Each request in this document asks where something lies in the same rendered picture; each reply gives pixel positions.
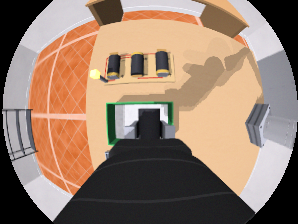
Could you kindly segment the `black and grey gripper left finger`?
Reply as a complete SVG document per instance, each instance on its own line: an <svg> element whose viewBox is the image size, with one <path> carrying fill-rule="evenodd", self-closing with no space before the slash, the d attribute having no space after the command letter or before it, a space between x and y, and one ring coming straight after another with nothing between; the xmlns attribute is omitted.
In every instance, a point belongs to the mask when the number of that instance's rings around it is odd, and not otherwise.
<svg viewBox="0 0 298 224"><path fill-rule="evenodd" d="M136 126L136 136L135 136ZM130 126L124 126L124 138L125 139L138 139L139 137L139 121L135 120Z"/></svg>

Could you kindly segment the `black battery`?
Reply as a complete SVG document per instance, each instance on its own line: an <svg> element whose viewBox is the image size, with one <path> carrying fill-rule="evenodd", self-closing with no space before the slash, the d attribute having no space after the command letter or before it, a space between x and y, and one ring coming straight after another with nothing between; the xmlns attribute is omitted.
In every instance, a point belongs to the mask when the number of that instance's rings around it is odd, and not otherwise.
<svg viewBox="0 0 298 224"><path fill-rule="evenodd" d="M116 75L119 78L120 73L120 59L121 56L117 54L113 54L109 56L108 59L108 68L107 68L107 76Z"/></svg>
<svg viewBox="0 0 298 224"><path fill-rule="evenodd" d="M168 53L158 51L155 53L156 75L158 73L169 73Z"/></svg>
<svg viewBox="0 0 298 224"><path fill-rule="evenodd" d="M131 73L130 75L144 76L144 54L142 52L133 52L131 54Z"/></svg>
<svg viewBox="0 0 298 224"><path fill-rule="evenodd" d="M139 139L160 138L160 108L138 108Z"/></svg>

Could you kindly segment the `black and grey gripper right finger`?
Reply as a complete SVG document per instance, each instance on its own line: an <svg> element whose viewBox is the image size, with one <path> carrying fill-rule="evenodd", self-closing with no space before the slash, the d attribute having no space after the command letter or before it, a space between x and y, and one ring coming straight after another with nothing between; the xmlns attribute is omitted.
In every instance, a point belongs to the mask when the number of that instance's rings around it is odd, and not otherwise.
<svg viewBox="0 0 298 224"><path fill-rule="evenodd" d="M160 120L160 137L164 139L175 138L176 127L167 124L164 120Z"/></svg>

